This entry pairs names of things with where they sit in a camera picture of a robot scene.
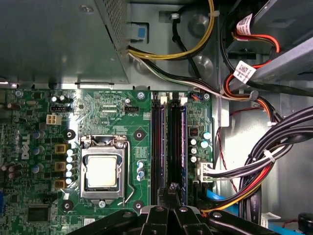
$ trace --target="cable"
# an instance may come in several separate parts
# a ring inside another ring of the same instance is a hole
[[[211,15],[213,15],[214,12],[214,3],[213,0],[208,0],[209,3],[209,9]],[[194,52],[197,52],[199,49],[202,48],[203,45],[205,45],[212,33],[213,26],[214,26],[214,17],[210,17],[208,28],[202,37],[202,39],[198,42],[198,44],[192,48],[191,50],[181,52],[181,53],[175,53],[175,54],[169,54],[169,55],[155,55],[151,54],[149,52],[139,52],[138,50],[133,50],[132,48],[129,48],[129,52],[133,54],[136,57],[142,58],[142,59],[153,59],[153,60],[169,60],[169,59],[176,59],[183,56],[190,56]]]

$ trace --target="integrated circuit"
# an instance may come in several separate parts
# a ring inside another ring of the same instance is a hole
[[[46,205],[28,208],[27,221],[29,223],[42,223],[50,220],[50,208]]]

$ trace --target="capacitor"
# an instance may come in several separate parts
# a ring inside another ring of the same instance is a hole
[[[75,160],[77,160],[77,156],[75,156],[75,155],[72,155],[72,156],[70,156],[70,157],[67,157],[67,162],[68,162],[68,163],[71,163],[71,162],[73,162],[73,161],[75,161]]]
[[[33,138],[34,139],[43,139],[45,137],[45,132],[44,131],[34,131],[33,132]]]
[[[76,173],[77,173],[77,168],[73,168],[72,170],[67,171],[67,172],[65,173],[65,176],[66,176],[66,177],[71,177],[71,176],[75,175]]]
[[[66,183],[67,185],[70,185],[71,183],[75,182],[77,179],[78,179],[77,175],[73,175],[73,176],[67,178],[67,179],[65,180],[65,183]]]
[[[78,152],[77,148],[71,148],[67,150],[67,155],[70,157]]]
[[[57,96],[51,97],[51,103],[61,103],[60,98]]]
[[[73,168],[77,167],[77,162],[72,162],[66,165],[67,170],[72,170]]]
[[[9,179],[13,180],[13,179],[19,178],[21,176],[22,176],[22,172],[18,170],[18,171],[10,173],[9,174]]]
[[[129,98],[125,99],[125,105],[131,105],[132,104],[132,100]]]
[[[145,177],[145,172],[143,170],[139,171],[138,176],[140,177],[140,179],[143,179],[143,177]]]
[[[200,146],[201,148],[207,148],[209,146],[209,143],[207,141],[201,141]]]
[[[22,167],[23,167],[22,164],[16,164],[16,165],[10,166],[9,167],[9,172],[14,172],[14,171],[17,171],[17,170],[21,170]]]
[[[1,170],[6,171],[8,168],[10,168],[11,166],[15,165],[15,163],[8,163],[5,164],[1,167]]]
[[[37,165],[34,165],[32,168],[31,168],[31,172],[34,173],[34,174],[37,174],[39,172],[41,172],[43,170],[44,166],[39,163]]]
[[[16,110],[16,111],[21,109],[21,106],[19,104],[16,104],[16,103],[8,103],[8,105],[6,107],[10,110]]]
[[[27,123],[27,119],[22,118],[22,117],[17,117],[17,118],[14,119],[14,122],[15,123],[20,123],[20,124],[25,124],[25,123]]]
[[[191,140],[190,140],[190,144],[193,145],[193,146],[196,145],[196,144],[197,144],[196,139],[191,139]]]
[[[197,148],[195,148],[195,147],[192,147],[192,148],[190,149],[190,153],[191,153],[191,154],[197,154],[197,152],[198,152],[198,150],[197,150]]]
[[[33,147],[33,149],[31,150],[33,155],[38,155],[38,154],[42,154],[44,152],[44,147],[42,147],[41,145],[38,147]]]
[[[204,132],[202,136],[203,136],[203,138],[204,138],[205,140],[207,140],[207,141],[211,140],[211,134],[210,134],[210,132]]]
[[[69,98],[66,97],[65,95],[60,96],[60,102],[63,104],[69,103]]]
[[[26,101],[26,104],[29,105],[29,106],[35,106],[38,104],[38,101],[35,101],[35,100],[28,100]]]
[[[192,157],[190,158],[190,161],[191,161],[192,163],[195,163],[195,162],[197,161],[197,157],[196,157],[196,156],[192,156]]]
[[[139,160],[139,161],[137,162],[137,167],[138,167],[138,168],[143,168],[143,166],[144,166],[143,161]]]

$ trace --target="blue plastic part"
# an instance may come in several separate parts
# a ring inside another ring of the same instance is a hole
[[[222,200],[222,199],[225,199],[224,197],[210,191],[210,190],[207,190],[206,191],[206,197],[207,198],[210,198],[210,199],[215,199],[215,200]],[[224,209],[224,211],[228,212],[228,213],[231,213],[235,216],[238,216],[238,204],[234,204],[230,207],[227,207],[226,209]]]
[[[270,222],[268,223],[268,229],[272,230],[274,232],[277,232],[281,235],[299,235],[299,234],[301,234],[301,233],[297,233],[297,232],[289,230],[289,229],[282,228],[282,227],[277,226],[277,225],[270,223]]]
[[[2,214],[3,208],[3,192],[0,192],[0,215]]]

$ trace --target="white connector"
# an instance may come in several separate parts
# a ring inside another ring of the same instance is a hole
[[[62,125],[62,116],[56,114],[48,114],[46,117],[47,125]]]
[[[204,175],[206,172],[208,172],[208,168],[212,169],[213,163],[209,163],[204,160],[198,162],[196,174],[197,178],[201,181],[201,183],[210,183],[213,181],[211,177]]]

